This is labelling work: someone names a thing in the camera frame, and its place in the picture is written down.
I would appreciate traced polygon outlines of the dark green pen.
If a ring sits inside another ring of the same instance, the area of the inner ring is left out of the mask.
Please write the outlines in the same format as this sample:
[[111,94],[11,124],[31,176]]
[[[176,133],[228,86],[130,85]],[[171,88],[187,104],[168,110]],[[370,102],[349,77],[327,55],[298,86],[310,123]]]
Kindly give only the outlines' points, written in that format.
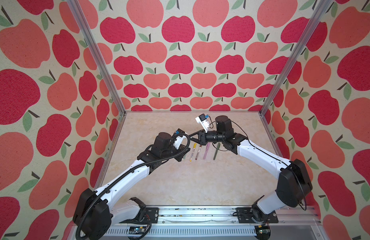
[[215,161],[216,157],[217,157],[217,154],[220,151],[220,143],[218,143],[216,146],[215,145],[213,145],[213,146],[215,148],[215,152],[214,152],[214,155],[213,155],[213,160]]

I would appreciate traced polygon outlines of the white pen brown end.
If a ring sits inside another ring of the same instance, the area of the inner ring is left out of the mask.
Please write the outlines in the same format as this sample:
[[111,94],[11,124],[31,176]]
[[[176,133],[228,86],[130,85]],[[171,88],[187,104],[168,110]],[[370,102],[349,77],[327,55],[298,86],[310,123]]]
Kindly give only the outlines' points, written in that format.
[[197,160],[199,158],[201,148],[202,148],[202,145],[199,145],[196,156],[195,156],[195,160]]

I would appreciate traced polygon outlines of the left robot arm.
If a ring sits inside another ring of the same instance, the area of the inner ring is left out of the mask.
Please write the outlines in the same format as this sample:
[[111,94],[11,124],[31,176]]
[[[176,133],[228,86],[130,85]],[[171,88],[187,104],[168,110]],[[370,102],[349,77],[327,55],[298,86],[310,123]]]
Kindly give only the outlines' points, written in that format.
[[153,222],[146,204],[134,197],[122,207],[115,204],[136,183],[149,176],[170,159],[178,162],[190,150],[190,137],[182,130],[173,135],[159,133],[155,142],[141,152],[133,164],[118,177],[92,191],[86,189],[80,195],[73,222],[77,225],[77,240],[99,240],[116,224],[131,224],[130,240],[144,238],[152,229]]

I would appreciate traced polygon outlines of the pink pen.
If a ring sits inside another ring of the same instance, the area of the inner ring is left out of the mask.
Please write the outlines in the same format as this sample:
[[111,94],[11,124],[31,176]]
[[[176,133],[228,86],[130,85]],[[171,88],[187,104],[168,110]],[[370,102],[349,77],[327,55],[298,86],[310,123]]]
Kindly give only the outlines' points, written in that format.
[[206,145],[206,147],[205,147],[205,152],[204,152],[204,155],[203,155],[203,160],[206,160],[209,146],[210,146],[210,143],[207,143],[207,145]]

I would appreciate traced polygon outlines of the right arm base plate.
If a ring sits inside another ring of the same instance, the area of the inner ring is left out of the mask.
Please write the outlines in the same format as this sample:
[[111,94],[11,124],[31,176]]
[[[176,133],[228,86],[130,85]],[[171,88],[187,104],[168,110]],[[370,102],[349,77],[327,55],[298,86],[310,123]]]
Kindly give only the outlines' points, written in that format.
[[236,208],[232,214],[238,218],[240,224],[277,224],[279,223],[275,211],[270,214],[264,214],[260,210],[252,208]]

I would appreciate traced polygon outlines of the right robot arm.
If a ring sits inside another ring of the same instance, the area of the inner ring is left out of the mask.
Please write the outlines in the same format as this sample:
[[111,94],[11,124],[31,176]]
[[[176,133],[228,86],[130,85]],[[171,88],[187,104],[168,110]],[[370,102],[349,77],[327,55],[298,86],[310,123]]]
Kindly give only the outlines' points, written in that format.
[[254,222],[265,222],[270,214],[285,206],[295,208],[306,203],[312,183],[301,160],[290,161],[259,147],[247,135],[236,133],[232,127],[234,122],[227,116],[216,117],[213,121],[216,130],[212,131],[208,118],[205,114],[196,117],[196,122],[203,129],[195,133],[197,138],[192,138],[192,141],[202,146],[221,143],[226,150],[253,161],[277,179],[276,190],[259,198],[251,206],[250,215]]

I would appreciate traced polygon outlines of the white pen yellow tip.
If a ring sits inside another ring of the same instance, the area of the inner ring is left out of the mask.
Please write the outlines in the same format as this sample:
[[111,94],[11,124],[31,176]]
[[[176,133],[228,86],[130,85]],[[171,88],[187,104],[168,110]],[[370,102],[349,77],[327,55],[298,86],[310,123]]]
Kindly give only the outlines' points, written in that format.
[[192,162],[196,147],[197,147],[197,143],[194,143],[192,151],[191,151],[190,159],[189,159],[190,162]]

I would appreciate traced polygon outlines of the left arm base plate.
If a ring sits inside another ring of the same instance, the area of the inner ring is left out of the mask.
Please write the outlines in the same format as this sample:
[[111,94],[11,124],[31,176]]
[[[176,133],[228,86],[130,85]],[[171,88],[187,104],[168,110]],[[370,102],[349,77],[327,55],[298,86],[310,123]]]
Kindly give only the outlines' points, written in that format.
[[131,222],[136,222],[139,224],[147,224],[147,223],[152,223],[152,224],[157,224],[158,223],[158,217],[159,217],[159,208],[142,208],[138,213],[137,216],[131,220],[125,220],[121,223],[131,223]]

